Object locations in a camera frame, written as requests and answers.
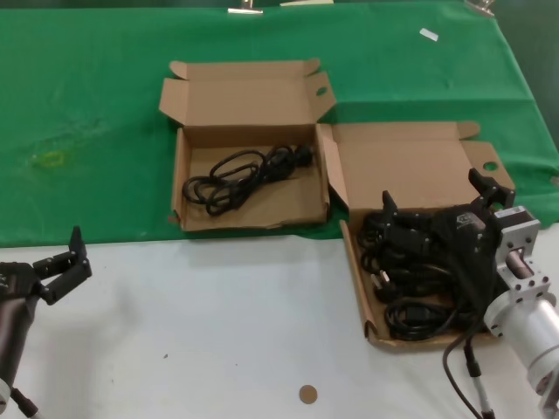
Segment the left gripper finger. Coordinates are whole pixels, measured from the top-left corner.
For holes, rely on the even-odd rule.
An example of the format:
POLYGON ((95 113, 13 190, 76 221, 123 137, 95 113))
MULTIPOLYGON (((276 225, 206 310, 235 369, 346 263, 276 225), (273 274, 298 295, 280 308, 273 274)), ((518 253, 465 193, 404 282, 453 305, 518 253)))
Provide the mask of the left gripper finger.
POLYGON ((87 258, 83 267, 76 266, 61 275, 40 275, 40 280, 53 278, 47 285, 41 285, 40 297, 49 306, 52 306, 64 298, 68 293, 83 284, 88 278, 92 277, 93 272, 89 259, 87 258))
POLYGON ((68 250, 32 264, 37 275, 61 275, 86 262, 86 245, 79 226, 72 229, 68 250))

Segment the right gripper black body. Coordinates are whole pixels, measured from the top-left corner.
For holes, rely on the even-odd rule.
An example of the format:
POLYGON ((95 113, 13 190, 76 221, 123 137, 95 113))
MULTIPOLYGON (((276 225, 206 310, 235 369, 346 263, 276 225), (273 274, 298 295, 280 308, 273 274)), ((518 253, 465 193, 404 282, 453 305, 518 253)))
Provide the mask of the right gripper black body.
POLYGON ((494 300, 497 286, 492 214, 488 204, 469 203, 431 215, 431 232, 440 241, 445 260, 480 317, 494 300))

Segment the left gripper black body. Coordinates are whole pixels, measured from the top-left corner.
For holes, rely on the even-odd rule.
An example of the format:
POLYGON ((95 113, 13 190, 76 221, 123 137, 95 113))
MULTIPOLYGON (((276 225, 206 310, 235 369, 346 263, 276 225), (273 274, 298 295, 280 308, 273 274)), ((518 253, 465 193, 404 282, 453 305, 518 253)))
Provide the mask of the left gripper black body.
POLYGON ((37 264, 1 263, 1 381, 12 387, 40 300, 37 264))

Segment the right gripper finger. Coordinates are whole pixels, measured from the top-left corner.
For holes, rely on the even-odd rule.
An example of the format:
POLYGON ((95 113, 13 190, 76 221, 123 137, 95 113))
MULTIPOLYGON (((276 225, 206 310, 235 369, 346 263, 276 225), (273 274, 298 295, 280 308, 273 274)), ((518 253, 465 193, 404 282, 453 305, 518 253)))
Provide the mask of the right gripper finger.
POLYGON ((513 206, 515 191, 500 185, 491 176, 484 176, 476 168, 471 168, 468 181, 478 193, 468 205, 468 209, 474 214, 491 215, 496 210, 505 210, 513 206))
POLYGON ((432 215, 400 210, 388 190, 382 193, 382 239, 413 255, 427 256, 431 247, 432 215))

